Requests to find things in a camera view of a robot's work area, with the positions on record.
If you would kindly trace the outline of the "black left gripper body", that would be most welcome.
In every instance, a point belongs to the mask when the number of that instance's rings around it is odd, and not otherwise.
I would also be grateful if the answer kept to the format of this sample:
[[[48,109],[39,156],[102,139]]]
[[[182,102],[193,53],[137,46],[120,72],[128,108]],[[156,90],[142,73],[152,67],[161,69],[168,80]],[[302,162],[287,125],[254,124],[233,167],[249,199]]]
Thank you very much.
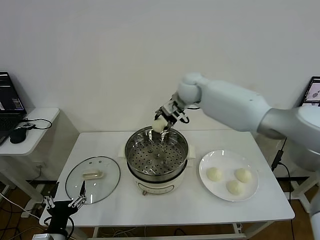
[[[68,219],[77,212],[71,200],[55,201],[47,207],[47,212],[51,216],[48,226],[49,232],[62,232],[66,229]]]

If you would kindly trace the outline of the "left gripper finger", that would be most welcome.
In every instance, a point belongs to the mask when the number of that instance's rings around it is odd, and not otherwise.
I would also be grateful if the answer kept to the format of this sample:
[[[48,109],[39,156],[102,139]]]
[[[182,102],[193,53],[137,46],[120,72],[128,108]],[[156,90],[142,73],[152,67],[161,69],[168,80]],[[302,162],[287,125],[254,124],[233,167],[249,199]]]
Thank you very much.
[[[72,208],[81,208],[86,201],[87,201],[86,182],[83,180],[80,188],[79,196],[73,199],[71,203],[68,204],[68,206]]]
[[[59,188],[59,181],[55,183],[55,186],[51,189],[50,193],[44,197],[44,201],[47,207],[53,208],[55,206],[54,199]]]

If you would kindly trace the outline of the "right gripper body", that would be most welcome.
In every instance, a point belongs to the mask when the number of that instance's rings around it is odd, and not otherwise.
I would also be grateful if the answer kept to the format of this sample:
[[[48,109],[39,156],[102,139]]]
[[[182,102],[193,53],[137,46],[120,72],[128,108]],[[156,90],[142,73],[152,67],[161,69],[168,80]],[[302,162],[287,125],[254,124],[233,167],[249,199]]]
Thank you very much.
[[[161,106],[159,110],[163,118],[170,124],[189,123],[189,117],[185,114],[184,109],[180,108],[178,103],[172,99]]]

